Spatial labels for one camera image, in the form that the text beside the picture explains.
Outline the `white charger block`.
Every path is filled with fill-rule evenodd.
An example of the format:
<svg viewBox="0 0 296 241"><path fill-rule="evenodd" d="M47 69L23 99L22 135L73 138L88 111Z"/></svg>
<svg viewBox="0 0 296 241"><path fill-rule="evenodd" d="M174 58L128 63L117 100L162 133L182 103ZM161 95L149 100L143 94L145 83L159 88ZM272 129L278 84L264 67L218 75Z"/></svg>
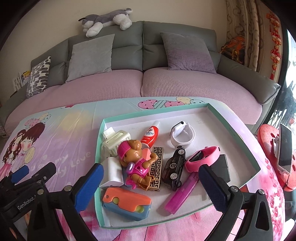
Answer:
<svg viewBox="0 0 296 241"><path fill-rule="evenodd" d="M101 164L104 169L104 175L99 188L121 187L124 184L124 180L119 159L116 157L108 157Z"/></svg>

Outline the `orange blue toy knife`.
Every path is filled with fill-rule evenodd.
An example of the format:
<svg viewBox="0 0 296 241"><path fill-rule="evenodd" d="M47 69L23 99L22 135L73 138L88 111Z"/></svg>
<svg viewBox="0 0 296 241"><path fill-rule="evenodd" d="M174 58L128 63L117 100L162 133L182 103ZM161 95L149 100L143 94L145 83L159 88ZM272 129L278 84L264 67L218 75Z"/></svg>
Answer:
<svg viewBox="0 0 296 241"><path fill-rule="evenodd" d="M152 205L148 196L121 187L108 187L102 202L106 210L133 221L146 219Z"/></svg>

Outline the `black power adapter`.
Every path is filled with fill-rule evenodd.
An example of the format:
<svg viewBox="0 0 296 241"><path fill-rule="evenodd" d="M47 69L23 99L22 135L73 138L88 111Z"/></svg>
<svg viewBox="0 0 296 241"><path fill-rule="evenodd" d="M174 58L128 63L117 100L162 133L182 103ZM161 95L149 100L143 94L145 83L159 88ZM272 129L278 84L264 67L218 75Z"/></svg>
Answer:
<svg viewBox="0 0 296 241"><path fill-rule="evenodd" d="M216 176L222 178L226 183L230 182L230 174L225 154L221 154L217 161L211 165L212 171Z"/></svg>

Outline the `white hair claw clip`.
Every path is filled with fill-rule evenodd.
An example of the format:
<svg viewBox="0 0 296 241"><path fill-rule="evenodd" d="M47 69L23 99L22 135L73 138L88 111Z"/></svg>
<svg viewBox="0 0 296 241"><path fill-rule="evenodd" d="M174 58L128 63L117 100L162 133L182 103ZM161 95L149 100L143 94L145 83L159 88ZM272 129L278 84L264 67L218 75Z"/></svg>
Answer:
<svg viewBox="0 0 296 241"><path fill-rule="evenodd" d="M123 141L128 141L130 139L130 133L123 130L116 132L112 127L109 127L103 132L103 143L101 145L102 159L116 157L118 146Z"/></svg>

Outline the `pink puppy toy figure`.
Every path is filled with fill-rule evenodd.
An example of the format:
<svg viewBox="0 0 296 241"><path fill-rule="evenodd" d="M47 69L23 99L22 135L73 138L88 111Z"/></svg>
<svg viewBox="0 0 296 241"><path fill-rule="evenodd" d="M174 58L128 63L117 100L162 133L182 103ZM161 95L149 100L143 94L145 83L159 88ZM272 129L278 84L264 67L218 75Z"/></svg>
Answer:
<svg viewBox="0 0 296 241"><path fill-rule="evenodd" d="M151 153L146 160L142 156L142 151L142 144L139 140L128 140L118 146L117 156L120 164L125 168L125 185L132 189L139 187L146 191L155 180L150 170L158 156Z"/></svg>

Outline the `pink kids watch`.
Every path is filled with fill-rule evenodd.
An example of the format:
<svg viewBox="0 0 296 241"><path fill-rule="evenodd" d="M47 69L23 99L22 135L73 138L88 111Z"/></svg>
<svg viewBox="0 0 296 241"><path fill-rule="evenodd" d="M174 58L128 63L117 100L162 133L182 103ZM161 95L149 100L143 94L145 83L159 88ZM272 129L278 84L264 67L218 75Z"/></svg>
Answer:
<svg viewBox="0 0 296 241"><path fill-rule="evenodd" d="M205 147L189 157L185 162L185 169L192 173L198 172L199 168L204 164L211 166L218 160L220 152L219 146Z"/></svg>

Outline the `pink lighter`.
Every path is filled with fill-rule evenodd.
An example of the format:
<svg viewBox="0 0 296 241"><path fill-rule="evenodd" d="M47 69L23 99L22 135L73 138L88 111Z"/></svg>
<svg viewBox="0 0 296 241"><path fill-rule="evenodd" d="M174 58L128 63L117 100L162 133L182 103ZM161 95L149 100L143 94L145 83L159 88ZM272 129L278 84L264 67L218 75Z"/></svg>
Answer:
<svg viewBox="0 0 296 241"><path fill-rule="evenodd" d="M193 172L189 175L185 183L179 188L179 190L173 195L169 202L165 205L165 210L171 214L175 214L186 199L191 194L199 181L198 172Z"/></svg>

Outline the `gold patterned lighter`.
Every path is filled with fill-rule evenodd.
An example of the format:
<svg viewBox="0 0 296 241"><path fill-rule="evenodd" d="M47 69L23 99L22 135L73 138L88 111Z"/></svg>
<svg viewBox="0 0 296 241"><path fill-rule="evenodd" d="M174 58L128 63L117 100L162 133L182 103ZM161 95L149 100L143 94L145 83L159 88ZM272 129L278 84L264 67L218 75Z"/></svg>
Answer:
<svg viewBox="0 0 296 241"><path fill-rule="evenodd" d="M163 147L153 147L152 152L158 156L158 159L151 165L150 174L152 176L154 176L155 180L151 183L148 190L159 191L160 186L161 186L164 148Z"/></svg>

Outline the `black toy car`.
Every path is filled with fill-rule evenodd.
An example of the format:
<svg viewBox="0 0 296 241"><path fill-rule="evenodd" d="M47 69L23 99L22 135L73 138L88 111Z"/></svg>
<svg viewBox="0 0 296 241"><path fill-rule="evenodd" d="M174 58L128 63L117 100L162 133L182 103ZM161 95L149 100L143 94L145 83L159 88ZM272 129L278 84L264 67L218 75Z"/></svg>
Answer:
<svg viewBox="0 0 296 241"><path fill-rule="evenodd" d="M171 190L176 191L181 185L181 176L186 162L186 151L177 146L173 156L168 159L162 171L161 179Z"/></svg>

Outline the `red white tube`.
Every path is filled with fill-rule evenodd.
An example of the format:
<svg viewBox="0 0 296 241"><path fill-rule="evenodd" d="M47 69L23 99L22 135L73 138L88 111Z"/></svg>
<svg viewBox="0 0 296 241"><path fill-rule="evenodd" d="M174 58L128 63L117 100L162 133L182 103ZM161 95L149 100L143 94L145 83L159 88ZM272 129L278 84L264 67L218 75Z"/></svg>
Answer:
<svg viewBox="0 0 296 241"><path fill-rule="evenodd" d="M143 149L150 149L154 145L159 135L159 126L160 122L156 120L152 124L152 126L145 132L140 141Z"/></svg>

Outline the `white smart watch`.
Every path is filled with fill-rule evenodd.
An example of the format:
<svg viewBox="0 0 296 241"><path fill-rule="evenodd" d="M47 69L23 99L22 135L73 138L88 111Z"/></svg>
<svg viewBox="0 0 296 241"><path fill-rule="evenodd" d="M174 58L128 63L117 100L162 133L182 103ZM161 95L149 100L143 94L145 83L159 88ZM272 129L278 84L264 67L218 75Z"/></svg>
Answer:
<svg viewBox="0 0 296 241"><path fill-rule="evenodd" d="M183 148L189 147L196 137L194 128L187 122L181 121L174 125L170 131L171 144L176 148L181 146Z"/></svg>

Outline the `cartoon print table cloth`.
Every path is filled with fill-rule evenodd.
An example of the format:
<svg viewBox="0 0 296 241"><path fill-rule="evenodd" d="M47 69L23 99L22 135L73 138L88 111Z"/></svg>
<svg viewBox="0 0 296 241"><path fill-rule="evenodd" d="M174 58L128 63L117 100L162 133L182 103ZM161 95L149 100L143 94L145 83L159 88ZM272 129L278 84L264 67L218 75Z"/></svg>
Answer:
<svg viewBox="0 0 296 241"><path fill-rule="evenodd" d="M84 104L63 105L45 113L49 119L44 131L34 142L35 153L29 161L34 174L48 162L56 165L56 174L49 181L51 191L73 184L95 162L100 125L105 118L136 112L147 114L140 107L140 98L112 99ZM223 102L196 98L194 104L212 105L238 133L255 157L260 171L244 186L254 192L264 190L273 224L273 238L280 240L285 223L285 197L271 162L261 145L234 111ZM105 229L99 226L95 206L91 203L82 217L98 240L204 240L219 220L221 213L213 205L173 221L132 229Z"/></svg>

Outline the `red round stool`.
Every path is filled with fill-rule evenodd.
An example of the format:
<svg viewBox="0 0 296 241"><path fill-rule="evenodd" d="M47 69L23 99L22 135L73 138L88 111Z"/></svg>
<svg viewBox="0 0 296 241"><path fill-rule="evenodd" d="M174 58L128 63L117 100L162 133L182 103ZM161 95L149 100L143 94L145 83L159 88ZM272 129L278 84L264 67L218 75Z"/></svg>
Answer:
<svg viewBox="0 0 296 241"><path fill-rule="evenodd" d="M295 151L292 153L292 170L291 174L281 174L276 165L277 158L274 154L274 139L279 137L280 132L277 128L268 124L263 124L257 132L257 140L261 145L267 159L273 167L280 186L284 191L292 192L295 190Z"/></svg>

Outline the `black white patterned cushion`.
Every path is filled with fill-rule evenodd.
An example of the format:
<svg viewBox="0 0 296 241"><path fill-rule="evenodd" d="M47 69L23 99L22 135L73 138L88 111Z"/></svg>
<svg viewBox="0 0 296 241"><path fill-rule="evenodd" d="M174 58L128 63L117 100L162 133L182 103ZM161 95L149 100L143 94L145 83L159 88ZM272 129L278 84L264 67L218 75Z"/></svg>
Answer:
<svg viewBox="0 0 296 241"><path fill-rule="evenodd" d="M30 72L30 79L27 85L26 97L30 98L43 92L47 88L51 56L34 66Z"/></svg>

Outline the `orange red decoration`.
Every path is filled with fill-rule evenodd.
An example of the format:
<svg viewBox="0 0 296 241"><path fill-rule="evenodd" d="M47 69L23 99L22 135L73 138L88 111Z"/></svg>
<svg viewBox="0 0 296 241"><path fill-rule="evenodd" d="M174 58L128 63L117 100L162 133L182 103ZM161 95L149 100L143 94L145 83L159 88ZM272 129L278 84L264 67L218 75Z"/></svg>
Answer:
<svg viewBox="0 0 296 241"><path fill-rule="evenodd" d="M221 47L220 53L227 58L244 65L245 37L243 35L237 35L231 38Z"/></svg>

